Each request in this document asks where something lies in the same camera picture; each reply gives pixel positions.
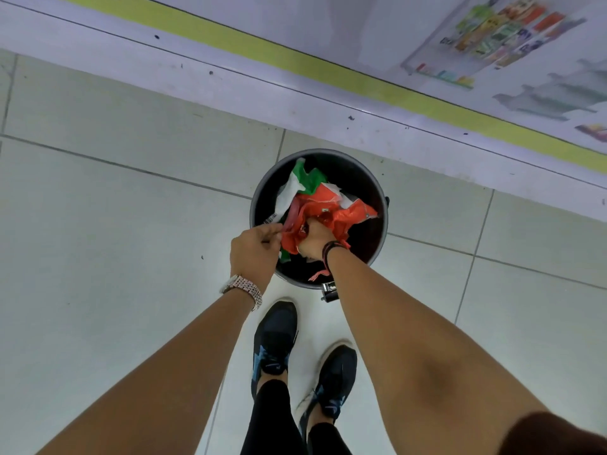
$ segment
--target sneaker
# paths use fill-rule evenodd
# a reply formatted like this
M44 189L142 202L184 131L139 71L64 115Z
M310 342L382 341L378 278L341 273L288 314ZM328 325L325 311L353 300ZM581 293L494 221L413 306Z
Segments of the sneaker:
M297 307L284 298L274 302L257 330L253 344L253 376L251 394L257 395L257 384L262 371L281 375L288 370L289 355L297 338Z
M324 353L319 364L318 383L295 412L295 421L305 443L308 419L316 403L320 403L322 413L332 418L333 422L339 417L356 380L356 362L356 351L349 342L335 343Z

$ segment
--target black wristband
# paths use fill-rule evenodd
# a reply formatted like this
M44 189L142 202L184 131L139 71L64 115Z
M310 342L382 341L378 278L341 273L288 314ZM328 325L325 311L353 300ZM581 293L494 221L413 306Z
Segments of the black wristband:
M343 247L344 249L346 249L346 247L339 241L329 241L327 244L325 244L325 247L322 248L322 262L325 264L325 268L329 272L331 272L331 270L329 269L329 263L327 262L327 256L329 254L329 251L334 247Z

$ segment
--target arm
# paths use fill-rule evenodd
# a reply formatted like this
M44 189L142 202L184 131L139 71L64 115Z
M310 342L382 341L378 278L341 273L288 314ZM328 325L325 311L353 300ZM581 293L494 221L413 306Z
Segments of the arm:
M311 220L304 255L320 259L331 232ZM497 454L516 421L546 411L454 324L334 248L328 266L400 455Z
M281 227L257 227L232 240L231 274L264 292L276 267ZM38 454L193 454L253 306L242 290L225 293Z

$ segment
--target black leggings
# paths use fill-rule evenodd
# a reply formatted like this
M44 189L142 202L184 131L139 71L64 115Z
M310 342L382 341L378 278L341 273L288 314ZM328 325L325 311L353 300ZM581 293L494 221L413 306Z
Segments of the black leggings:
M289 390L280 380L263 384L253 406L240 455L352 455L330 423L315 425L304 446L291 415Z

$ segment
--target trash can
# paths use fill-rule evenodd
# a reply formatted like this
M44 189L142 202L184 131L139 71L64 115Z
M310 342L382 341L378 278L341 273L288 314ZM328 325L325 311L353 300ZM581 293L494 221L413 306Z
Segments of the trash can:
M348 232L351 252L363 262L371 265L379 255L388 232L389 198L383 195L383 190L377 179L360 161L345 153L329 149L311 149L293 153L278 161L257 186L249 221L251 227L263 224L274 213L276 197L279 189L286 183L298 158L305 159L306 172L317 167L330 183L336 184L343 191L361 198L363 202L377 211L377 218L353 225ZM291 261L276 264L276 274L296 286L323 291L323 299L327 302L339 298L335 283L330 276L319 276L314 282L308 281L316 272L323 270L321 261L307 263L301 255L292 255Z

